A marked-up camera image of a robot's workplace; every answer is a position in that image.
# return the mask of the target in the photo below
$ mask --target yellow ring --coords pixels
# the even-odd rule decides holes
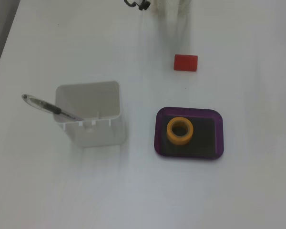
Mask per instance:
[[[187,130],[187,133],[184,136],[175,135],[173,133],[173,128],[176,126],[185,127]],[[193,124],[191,123],[190,120],[188,120],[187,118],[183,118],[183,117],[173,118],[168,123],[167,128],[166,128],[166,136],[167,136],[168,140],[177,146],[183,146],[183,145],[189,143],[193,137],[193,132],[194,132]]]

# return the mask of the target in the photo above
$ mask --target ballpoint pen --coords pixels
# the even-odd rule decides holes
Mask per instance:
[[[34,96],[31,96],[28,94],[23,94],[22,98],[27,104],[29,104],[32,107],[35,107],[39,110],[42,110],[42,111],[45,111],[48,113],[52,113],[55,115],[61,115],[62,117],[65,117],[65,118],[72,120],[74,122],[84,121],[84,119],[82,119],[76,115],[70,114],[69,112],[62,110],[59,107],[52,105],[46,101],[40,100]]]

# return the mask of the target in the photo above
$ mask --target purple dish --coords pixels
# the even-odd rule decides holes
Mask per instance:
[[[175,146],[166,137],[168,122],[175,117],[189,119],[194,126],[191,142]],[[218,159],[224,153],[223,119],[214,110],[165,107],[156,118],[154,148],[162,156]]]

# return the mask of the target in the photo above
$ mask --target white plastic container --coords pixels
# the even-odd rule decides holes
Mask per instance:
[[[62,85],[55,104],[85,121],[54,115],[56,123],[80,147],[120,145],[126,139],[120,86],[117,82]]]

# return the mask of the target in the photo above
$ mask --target purple tray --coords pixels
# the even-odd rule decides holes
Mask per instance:
[[[161,138],[163,135],[163,131],[166,131],[166,126],[162,126],[164,119],[170,119],[174,117],[185,117],[188,119],[197,119],[197,120],[213,120],[214,127],[214,153],[212,156],[204,156],[203,153],[201,155],[193,155],[186,156],[192,158],[204,158],[204,159],[218,159],[224,153],[224,131],[223,131],[223,119],[221,115],[214,110],[205,110],[205,109],[192,109],[192,108],[178,108],[178,107],[165,107],[162,108],[156,118],[156,128],[154,135],[154,148],[156,152],[162,156],[176,156],[177,155],[168,155],[165,151],[164,143]]]

